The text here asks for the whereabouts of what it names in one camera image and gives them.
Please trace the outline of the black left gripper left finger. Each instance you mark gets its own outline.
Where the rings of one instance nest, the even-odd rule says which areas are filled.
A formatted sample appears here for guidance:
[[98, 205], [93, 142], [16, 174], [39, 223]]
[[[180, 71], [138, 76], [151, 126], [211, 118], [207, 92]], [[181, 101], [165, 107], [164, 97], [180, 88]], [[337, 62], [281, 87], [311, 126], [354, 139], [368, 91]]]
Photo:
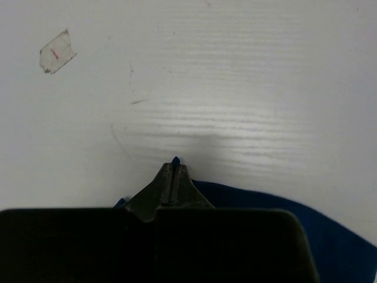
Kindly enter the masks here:
[[174, 166], [113, 208], [1, 212], [2, 282], [141, 282], [153, 278], [154, 218]]

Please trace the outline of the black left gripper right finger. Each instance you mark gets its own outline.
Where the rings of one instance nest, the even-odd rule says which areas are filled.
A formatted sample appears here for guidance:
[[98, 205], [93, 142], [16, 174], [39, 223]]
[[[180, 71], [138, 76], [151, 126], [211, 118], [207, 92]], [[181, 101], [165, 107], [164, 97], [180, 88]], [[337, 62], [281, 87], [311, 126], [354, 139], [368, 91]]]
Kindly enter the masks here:
[[307, 237], [290, 212], [216, 209], [173, 166], [171, 277], [181, 282], [318, 282]]

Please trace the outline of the blue t shirt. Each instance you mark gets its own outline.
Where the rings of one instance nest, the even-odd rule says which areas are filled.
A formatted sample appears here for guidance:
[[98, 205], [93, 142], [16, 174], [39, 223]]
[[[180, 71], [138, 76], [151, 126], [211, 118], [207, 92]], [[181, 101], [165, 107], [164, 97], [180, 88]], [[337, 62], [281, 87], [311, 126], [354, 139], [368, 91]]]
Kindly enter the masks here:
[[194, 180], [215, 208], [283, 209], [303, 226], [321, 282], [376, 282], [376, 246], [301, 203], [252, 190]]

